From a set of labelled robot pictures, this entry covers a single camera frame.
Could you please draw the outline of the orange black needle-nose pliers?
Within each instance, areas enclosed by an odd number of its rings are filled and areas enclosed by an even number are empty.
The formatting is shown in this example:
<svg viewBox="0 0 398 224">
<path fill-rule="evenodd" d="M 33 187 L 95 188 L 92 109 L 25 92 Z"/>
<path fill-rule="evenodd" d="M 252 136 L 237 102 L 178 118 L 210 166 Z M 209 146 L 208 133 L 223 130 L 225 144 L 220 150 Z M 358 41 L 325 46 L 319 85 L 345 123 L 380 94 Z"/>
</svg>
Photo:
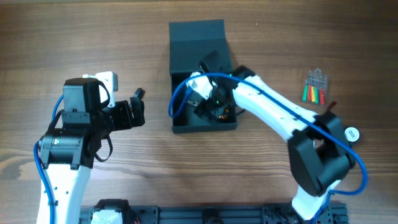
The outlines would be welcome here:
<svg viewBox="0 0 398 224">
<path fill-rule="evenodd" d="M 230 119 L 230 117 L 231 117 L 230 114 L 231 114 L 230 106 L 226 106 L 224 109 L 221 110 L 221 113 L 218 115 L 218 119 L 226 121 L 226 120 Z"/>
</svg>

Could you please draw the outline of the red black handled screwdriver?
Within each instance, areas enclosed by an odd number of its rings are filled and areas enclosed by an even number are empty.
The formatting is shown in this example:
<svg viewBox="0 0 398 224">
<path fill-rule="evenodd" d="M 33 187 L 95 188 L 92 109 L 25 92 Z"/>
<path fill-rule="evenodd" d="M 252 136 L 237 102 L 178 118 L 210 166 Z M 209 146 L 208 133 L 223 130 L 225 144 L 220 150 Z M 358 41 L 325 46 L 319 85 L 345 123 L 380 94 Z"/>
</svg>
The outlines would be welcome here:
<svg viewBox="0 0 398 224">
<path fill-rule="evenodd" d="M 138 88 L 135 92 L 134 92 L 134 97 L 137 97 L 139 99 L 142 99 L 144 97 L 145 91 L 142 88 Z"/>
</svg>

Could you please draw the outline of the clear case coloured screwdrivers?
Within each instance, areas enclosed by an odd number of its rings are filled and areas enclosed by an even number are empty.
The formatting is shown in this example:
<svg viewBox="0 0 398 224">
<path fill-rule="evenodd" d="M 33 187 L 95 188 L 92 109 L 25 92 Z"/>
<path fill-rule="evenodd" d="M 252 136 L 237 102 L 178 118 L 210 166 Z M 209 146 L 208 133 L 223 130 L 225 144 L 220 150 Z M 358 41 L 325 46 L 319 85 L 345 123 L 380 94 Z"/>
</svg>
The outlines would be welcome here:
<svg viewBox="0 0 398 224">
<path fill-rule="evenodd" d="M 324 105 L 328 91 L 329 76 L 319 68 L 309 71 L 304 82 L 302 101 Z"/>
</svg>

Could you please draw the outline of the round black white buzzer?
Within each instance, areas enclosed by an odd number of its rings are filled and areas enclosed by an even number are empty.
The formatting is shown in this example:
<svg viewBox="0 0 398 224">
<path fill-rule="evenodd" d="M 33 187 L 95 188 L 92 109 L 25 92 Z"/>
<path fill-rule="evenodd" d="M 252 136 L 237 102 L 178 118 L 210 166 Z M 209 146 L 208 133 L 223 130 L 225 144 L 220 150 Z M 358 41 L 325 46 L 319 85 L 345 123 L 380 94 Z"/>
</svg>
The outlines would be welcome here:
<svg viewBox="0 0 398 224">
<path fill-rule="evenodd" d="M 357 128 L 350 126 L 345 128 L 345 136 L 350 144 L 355 144 L 360 139 L 360 132 Z"/>
</svg>

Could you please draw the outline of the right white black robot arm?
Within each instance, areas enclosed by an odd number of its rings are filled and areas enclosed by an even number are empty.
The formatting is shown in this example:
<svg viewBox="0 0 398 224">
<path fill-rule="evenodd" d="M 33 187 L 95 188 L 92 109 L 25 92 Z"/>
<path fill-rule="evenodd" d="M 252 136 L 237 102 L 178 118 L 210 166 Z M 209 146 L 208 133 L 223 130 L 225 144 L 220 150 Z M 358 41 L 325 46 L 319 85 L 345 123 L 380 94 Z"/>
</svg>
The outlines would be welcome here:
<svg viewBox="0 0 398 224">
<path fill-rule="evenodd" d="M 204 99 L 208 114 L 232 102 L 287 143 L 290 170 L 298 184 L 292 208 L 301 219 L 316 223 L 338 184 L 356 165 L 338 117 L 331 111 L 317 114 L 296 105 L 245 66 L 231 73 L 195 71 L 189 78 L 186 86 Z"/>
</svg>

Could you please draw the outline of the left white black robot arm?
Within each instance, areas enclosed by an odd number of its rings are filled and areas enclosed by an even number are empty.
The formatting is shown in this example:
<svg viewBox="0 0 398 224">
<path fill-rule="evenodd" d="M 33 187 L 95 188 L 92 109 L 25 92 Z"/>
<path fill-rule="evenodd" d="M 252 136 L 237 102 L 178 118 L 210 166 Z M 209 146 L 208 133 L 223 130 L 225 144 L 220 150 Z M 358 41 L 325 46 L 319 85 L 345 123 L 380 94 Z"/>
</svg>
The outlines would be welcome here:
<svg viewBox="0 0 398 224">
<path fill-rule="evenodd" d="M 42 179 L 37 223 L 78 223 L 86 185 L 102 140 L 113 131 L 142 126 L 144 90 L 129 101 L 109 107 L 110 90 L 101 100 L 105 84 L 96 78 L 73 78 L 63 86 L 64 108 L 55 110 L 47 132 L 34 146 L 34 159 Z"/>
</svg>

